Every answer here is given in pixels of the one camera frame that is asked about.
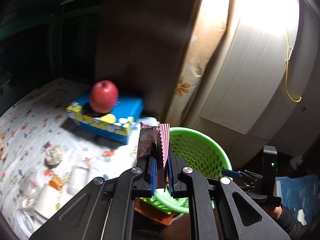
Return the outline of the person's right hand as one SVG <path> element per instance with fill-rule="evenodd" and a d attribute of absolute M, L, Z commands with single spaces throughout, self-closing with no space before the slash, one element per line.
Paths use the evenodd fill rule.
<path fill-rule="evenodd" d="M 283 206 L 266 206 L 264 210 L 274 220 L 278 220 L 283 213 Z"/>

